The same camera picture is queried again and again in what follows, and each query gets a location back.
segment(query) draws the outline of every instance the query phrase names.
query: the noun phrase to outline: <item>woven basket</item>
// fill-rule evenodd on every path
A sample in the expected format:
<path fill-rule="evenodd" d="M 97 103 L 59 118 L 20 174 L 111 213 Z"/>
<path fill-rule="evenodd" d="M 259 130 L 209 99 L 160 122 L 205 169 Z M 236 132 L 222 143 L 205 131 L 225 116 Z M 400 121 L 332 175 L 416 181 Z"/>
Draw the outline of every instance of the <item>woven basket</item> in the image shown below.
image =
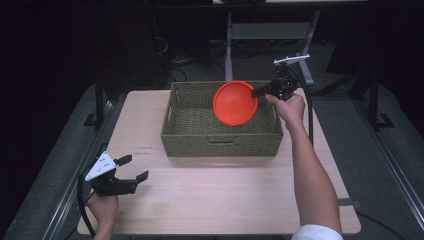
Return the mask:
<path fill-rule="evenodd" d="M 169 157 L 275 156 L 283 138 L 281 121 L 264 97 L 253 118 L 242 126 L 221 123 L 213 98 L 225 82 L 174 83 L 161 139 Z M 262 87 L 267 81 L 249 81 Z"/>

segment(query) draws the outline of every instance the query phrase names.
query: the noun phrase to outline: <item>human hand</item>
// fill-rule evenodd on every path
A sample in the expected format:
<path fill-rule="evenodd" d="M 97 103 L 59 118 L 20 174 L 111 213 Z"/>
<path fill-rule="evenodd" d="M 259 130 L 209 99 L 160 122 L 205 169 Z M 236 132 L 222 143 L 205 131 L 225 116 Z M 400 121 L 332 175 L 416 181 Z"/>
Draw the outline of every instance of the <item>human hand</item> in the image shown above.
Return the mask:
<path fill-rule="evenodd" d="M 286 127 L 289 131 L 296 126 L 303 126 L 303 114 L 305 111 L 303 97 L 293 94 L 289 100 L 283 101 L 273 95 L 265 94 L 265 98 L 274 105 L 277 114 L 286 122 Z"/>
<path fill-rule="evenodd" d="M 111 239 L 119 210 L 118 196 L 99 196 L 94 193 L 87 206 L 98 223 L 95 239 Z"/>

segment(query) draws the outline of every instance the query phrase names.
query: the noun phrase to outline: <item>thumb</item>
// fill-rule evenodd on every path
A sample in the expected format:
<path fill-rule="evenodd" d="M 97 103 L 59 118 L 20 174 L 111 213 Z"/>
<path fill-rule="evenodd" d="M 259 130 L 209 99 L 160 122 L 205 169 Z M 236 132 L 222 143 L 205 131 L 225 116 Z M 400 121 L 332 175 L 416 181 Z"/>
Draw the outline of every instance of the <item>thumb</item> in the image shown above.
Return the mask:
<path fill-rule="evenodd" d="M 277 104 L 280 101 L 280 99 L 278 99 L 276 96 L 268 94 L 268 93 L 265 94 L 265 98 L 266 100 L 268 100 L 269 103 L 273 105 Z"/>

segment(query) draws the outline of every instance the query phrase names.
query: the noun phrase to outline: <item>white sleeve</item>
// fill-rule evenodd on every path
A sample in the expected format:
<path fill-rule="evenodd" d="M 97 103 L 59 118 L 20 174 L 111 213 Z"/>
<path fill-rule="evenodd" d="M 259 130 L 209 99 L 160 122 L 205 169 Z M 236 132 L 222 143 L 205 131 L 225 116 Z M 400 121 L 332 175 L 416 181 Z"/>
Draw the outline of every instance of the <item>white sleeve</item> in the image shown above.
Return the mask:
<path fill-rule="evenodd" d="M 328 227 L 304 225 L 297 229 L 292 240 L 343 240 L 343 237 Z"/>

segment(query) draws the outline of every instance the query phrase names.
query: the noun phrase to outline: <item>tabletop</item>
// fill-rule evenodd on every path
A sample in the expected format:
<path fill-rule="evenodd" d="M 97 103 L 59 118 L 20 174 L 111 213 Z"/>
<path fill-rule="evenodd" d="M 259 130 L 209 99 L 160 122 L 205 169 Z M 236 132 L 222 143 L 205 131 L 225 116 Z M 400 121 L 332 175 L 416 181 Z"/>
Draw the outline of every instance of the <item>tabletop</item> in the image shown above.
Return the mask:
<path fill-rule="evenodd" d="M 135 194 L 121 195 L 115 234 L 276 235 L 299 225 L 294 196 L 291 139 L 285 133 L 275 157 L 167 157 L 160 138 L 169 90 L 128 94 L 107 152 L 131 154 L 116 177 L 134 179 L 149 170 Z M 349 198 L 314 117 L 314 148 L 339 199 Z M 90 222 L 96 220 L 87 209 Z M 353 206 L 341 206 L 343 233 L 360 231 Z M 78 231 L 89 234 L 83 221 Z"/>

